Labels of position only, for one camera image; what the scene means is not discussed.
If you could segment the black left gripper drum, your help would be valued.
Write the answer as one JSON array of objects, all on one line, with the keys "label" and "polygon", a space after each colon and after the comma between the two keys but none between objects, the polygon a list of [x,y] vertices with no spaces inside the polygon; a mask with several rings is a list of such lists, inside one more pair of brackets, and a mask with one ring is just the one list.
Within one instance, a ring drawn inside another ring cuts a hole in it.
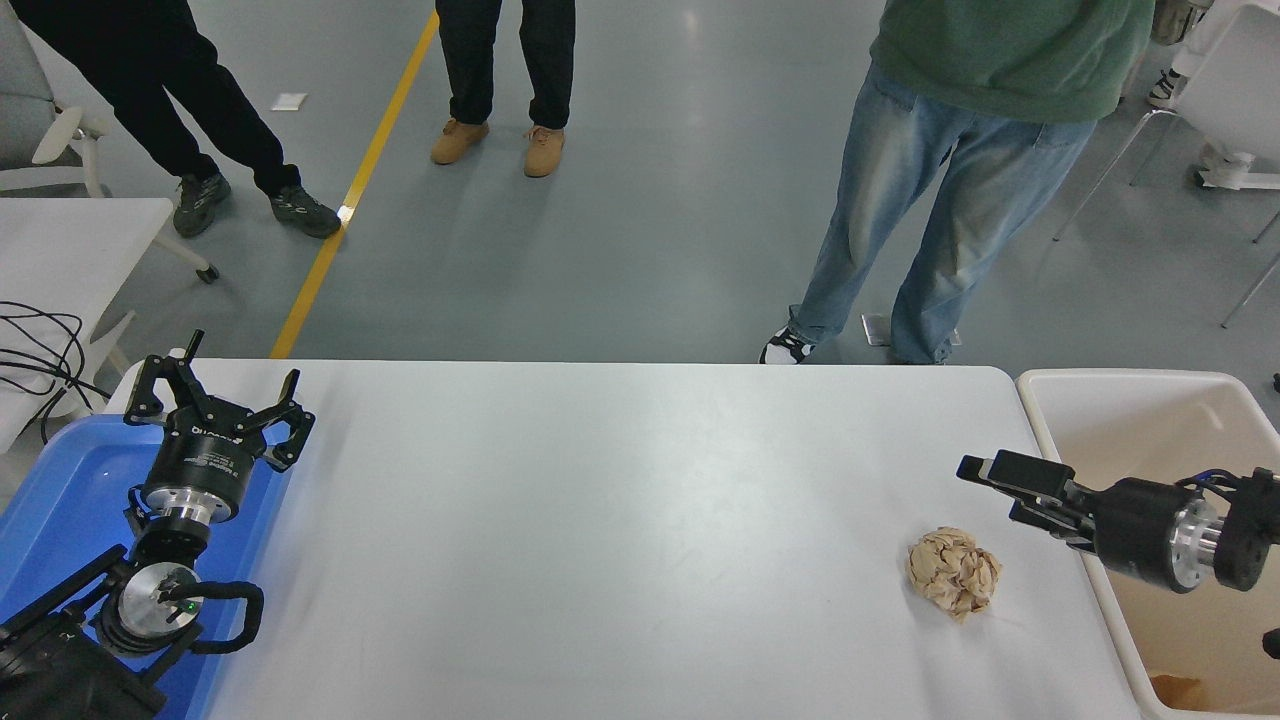
[{"label": "black left gripper drum", "polygon": [[221,501],[244,497],[255,460],[262,452],[262,432],[238,436],[232,427],[202,428],[192,421],[169,423],[155,464],[145,482],[145,496],[192,489]]}]

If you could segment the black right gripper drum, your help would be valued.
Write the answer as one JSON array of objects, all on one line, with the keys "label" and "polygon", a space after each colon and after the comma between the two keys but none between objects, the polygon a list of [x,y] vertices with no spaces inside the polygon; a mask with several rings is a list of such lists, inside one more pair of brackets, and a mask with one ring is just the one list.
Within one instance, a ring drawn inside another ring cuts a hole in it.
[{"label": "black right gripper drum", "polygon": [[1112,571],[1175,593],[1190,592],[1176,577],[1171,542],[1178,514],[1189,502],[1188,488],[1139,478],[1123,478],[1096,492],[1094,553]]}]

